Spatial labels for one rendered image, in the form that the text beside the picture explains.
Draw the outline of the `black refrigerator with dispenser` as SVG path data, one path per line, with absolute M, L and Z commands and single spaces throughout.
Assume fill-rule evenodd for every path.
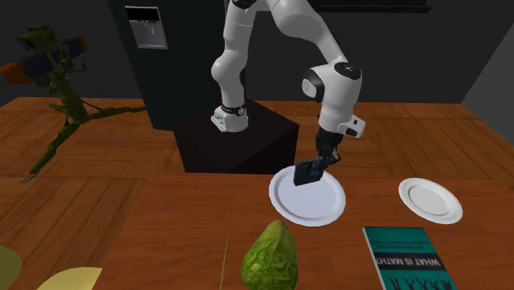
M 155 129 L 211 124 L 221 92 L 211 68 L 224 48 L 228 0 L 108 0 Z

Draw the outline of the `green robot figure on tripod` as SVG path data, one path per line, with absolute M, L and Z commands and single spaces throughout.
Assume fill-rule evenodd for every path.
M 58 131 L 57 137 L 48 145 L 45 154 L 30 169 L 28 176 L 22 181 L 33 180 L 40 170 L 54 157 L 58 148 L 71 137 L 82 124 L 92 119 L 104 119 L 123 113 L 138 113 L 144 111 L 144 106 L 138 107 L 107 107 L 100 108 L 84 101 L 70 87 L 69 74 L 85 73 L 84 63 L 76 68 L 72 60 L 87 51 L 87 44 L 81 36 L 70 36 L 59 39 L 54 30 L 47 25 L 27 27 L 27 32 L 18 35 L 16 42 L 29 54 L 15 62 L 0 67 L 0 75 L 9 84 L 35 83 L 45 88 L 48 93 L 59 94 L 62 104 L 49 102 L 47 106 L 65 115 L 64 125 Z

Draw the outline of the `dark blue card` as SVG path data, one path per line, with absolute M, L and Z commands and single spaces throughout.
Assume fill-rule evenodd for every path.
M 295 165 L 293 183 L 295 186 L 306 185 L 319 181 L 325 171 L 325 159 L 316 157 Z

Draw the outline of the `pale yellow chair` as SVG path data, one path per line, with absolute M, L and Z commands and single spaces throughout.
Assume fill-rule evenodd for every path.
M 101 271 L 100 267 L 65 269 L 48 278 L 36 290 L 92 290 Z

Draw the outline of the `large white plate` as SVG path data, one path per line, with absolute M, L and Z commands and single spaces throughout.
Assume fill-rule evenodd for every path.
M 288 221 L 304 227 L 323 227 L 335 222 L 346 206 L 341 184 L 328 172 L 319 181 L 294 185 L 294 166 L 276 173 L 269 184 L 269 198 Z

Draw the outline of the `teal book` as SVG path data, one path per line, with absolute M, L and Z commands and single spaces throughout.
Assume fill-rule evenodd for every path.
M 382 290 L 457 290 L 421 227 L 364 227 Z

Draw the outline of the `small white rimmed plate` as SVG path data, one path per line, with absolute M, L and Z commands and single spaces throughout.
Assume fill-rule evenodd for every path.
M 404 205 L 417 216 L 436 224 L 451 225 L 463 218 L 458 198 L 448 189 L 431 180 L 408 178 L 398 187 Z

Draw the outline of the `thin wooden skewer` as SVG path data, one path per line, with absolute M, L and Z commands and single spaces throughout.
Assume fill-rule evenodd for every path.
M 229 236 L 227 236 L 227 238 L 226 238 L 225 248 L 224 248 L 224 252 L 223 252 L 222 270 L 221 270 L 219 290 L 223 290 L 224 275 L 225 275 L 225 268 L 226 268 L 226 261 L 227 261 L 228 242 L 229 242 Z

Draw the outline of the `black robot stand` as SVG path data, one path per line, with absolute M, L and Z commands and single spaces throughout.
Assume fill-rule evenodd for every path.
M 299 125 L 248 99 L 249 125 L 222 133 L 213 108 L 175 124 L 175 140 L 187 172 L 273 175 L 295 161 Z

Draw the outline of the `olive green chair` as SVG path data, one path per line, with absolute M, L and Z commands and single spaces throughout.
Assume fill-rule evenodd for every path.
M 0 290 L 8 290 L 22 268 L 21 257 L 11 249 L 0 246 Z

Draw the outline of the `green lettuce head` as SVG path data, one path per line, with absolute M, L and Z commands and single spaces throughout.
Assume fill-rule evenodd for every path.
M 271 222 L 245 254 L 241 279 L 248 290 L 295 290 L 297 246 L 283 221 Z

